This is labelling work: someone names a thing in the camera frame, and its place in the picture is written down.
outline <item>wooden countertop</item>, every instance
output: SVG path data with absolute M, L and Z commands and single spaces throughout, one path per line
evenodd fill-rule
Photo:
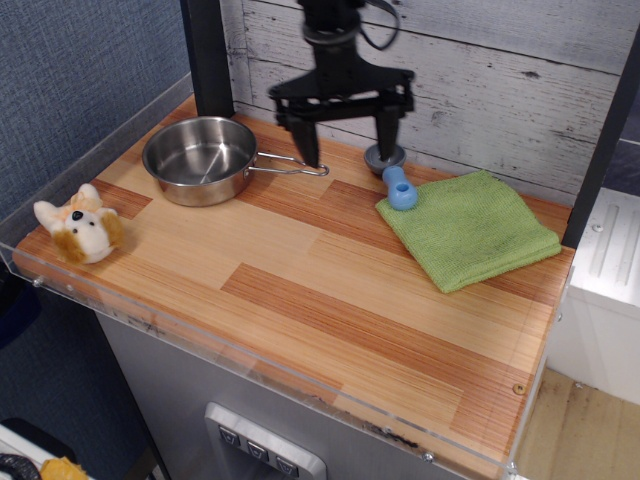
M 195 115 L 190 99 L 94 180 L 123 218 L 124 248 L 72 267 L 38 227 L 17 248 L 20 268 L 89 306 L 246 364 L 265 382 L 320 397 L 390 441 L 498 476 L 574 251 L 442 294 L 375 210 L 386 187 L 363 152 L 329 141 L 321 142 L 327 177 L 255 172 L 223 204 L 172 204 L 141 152 L 161 126 Z M 295 155 L 283 129 L 238 120 L 261 151 Z M 449 178 L 405 170 L 415 185 Z M 525 201 L 562 236 L 569 208 Z

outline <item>wooden floor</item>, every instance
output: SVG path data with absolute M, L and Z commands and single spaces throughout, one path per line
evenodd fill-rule
M 547 369 L 516 465 L 529 480 L 638 480 L 640 405 Z

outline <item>green microfiber cloth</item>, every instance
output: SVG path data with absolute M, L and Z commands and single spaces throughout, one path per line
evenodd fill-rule
M 410 210 L 376 209 L 444 293 L 560 253 L 520 195 L 479 171 L 417 188 Z

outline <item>yellow object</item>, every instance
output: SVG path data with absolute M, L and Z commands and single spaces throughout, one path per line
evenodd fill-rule
M 42 464 L 42 480 L 88 480 L 87 474 L 67 457 L 53 458 Z

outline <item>light switch panel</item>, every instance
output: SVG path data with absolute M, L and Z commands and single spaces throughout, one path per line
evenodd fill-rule
M 327 479 L 327 467 L 317 455 L 217 403 L 207 405 L 205 423 L 212 442 L 222 440 L 289 478 Z

